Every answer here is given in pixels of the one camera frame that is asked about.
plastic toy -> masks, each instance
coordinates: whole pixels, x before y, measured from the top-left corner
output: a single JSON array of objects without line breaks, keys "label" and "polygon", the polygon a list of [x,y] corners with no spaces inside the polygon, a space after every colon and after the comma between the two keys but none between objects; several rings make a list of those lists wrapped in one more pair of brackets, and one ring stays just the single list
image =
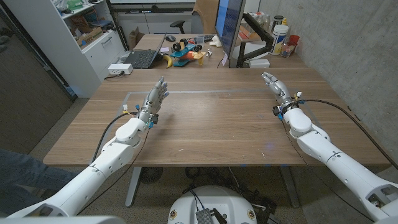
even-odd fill
[{"label": "plastic toy", "polygon": [[201,52],[201,49],[201,45],[190,44],[186,39],[181,39],[179,43],[173,44],[173,50],[175,52],[170,56],[178,58],[178,60],[173,63],[173,66],[182,67],[195,59],[198,60],[199,65],[203,65],[203,56],[206,53]]}]

concrete wall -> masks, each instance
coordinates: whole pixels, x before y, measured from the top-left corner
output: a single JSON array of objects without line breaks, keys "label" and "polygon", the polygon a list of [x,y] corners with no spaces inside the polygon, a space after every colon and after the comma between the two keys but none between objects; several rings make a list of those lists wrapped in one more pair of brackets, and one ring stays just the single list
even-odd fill
[{"label": "concrete wall", "polygon": [[398,2],[261,0],[259,9],[287,18],[301,59],[398,162]]}]

monitor stand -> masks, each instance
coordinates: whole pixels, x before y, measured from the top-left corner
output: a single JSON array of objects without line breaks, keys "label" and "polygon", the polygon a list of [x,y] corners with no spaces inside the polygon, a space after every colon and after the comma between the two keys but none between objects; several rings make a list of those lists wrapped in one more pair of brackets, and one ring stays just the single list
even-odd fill
[{"label": "monitor stand", "polygon": [[244,49],[246,48],[246,42],[247,41],[242,41],[241,46],[239,49],[239,56],[236,61],[236,68],[243,68],[244,67],[244,62],[252,59],[254,57],[260,56],[264,53],[267,53],[271,50],[272,44],[274,43],[274,38],[269,35],[261,26],[260,24],[248,13],[244,13],[242,17],[247,24],[258,34],[260,37],[261,41],[265,41],[266,45],[264,47],[261,47],[257,50],[254,50],[252,52],[249,52],[247,54],[244,53]]}]

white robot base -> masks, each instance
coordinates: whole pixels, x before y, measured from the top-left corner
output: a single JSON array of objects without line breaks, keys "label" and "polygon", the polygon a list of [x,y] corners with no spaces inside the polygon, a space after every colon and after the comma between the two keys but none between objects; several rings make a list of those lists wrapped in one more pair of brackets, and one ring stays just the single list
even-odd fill
[{"label": "white robot base", "polygon": [[[226,217],[227,223],[255,224],[256,215],[252,205],[238,193],[226,187],[203,186],[193,189],[202,202],[204,208],[217,211]],[[202,205],[191,192],[183,194],[177,199],[170,209],[168,224],[188,224],[198,223],[196,212],[197,205],[202,210]],[[214,224],[219,223],[215,216],[211,217]]]}]

robotic arm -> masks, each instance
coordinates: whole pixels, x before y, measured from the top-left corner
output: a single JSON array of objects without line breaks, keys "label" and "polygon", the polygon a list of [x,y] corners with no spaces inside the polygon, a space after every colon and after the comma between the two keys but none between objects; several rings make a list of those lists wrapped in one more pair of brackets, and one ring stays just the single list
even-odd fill
[{"label": "robotic arm", "polygon": [[398,184],[376,176],[333,145],[329,135],[312,124],[299,108],[296,99],[300,92],[293,99],[287,87],[275,76],[267,72],[261,76],[280,104],[274,107],[274,114],[290,125],[289,133],[300,148],[324,163],[357,196],[375,222],[398,217]]},{"label": "robotic arm", "polygon": [[8,216],[21,218],[32,216],[70,217],[76,215],[94,195],[103,182],[118,169],[125,166],[141,147],[139,136],[154,123],[163,99],[169,94],[167,82],[162,77],[145,97],[136,118],[131,118],[117,131],[116,136],[102,148],[101,154],[85,170],[80,172],[54,196]]}]

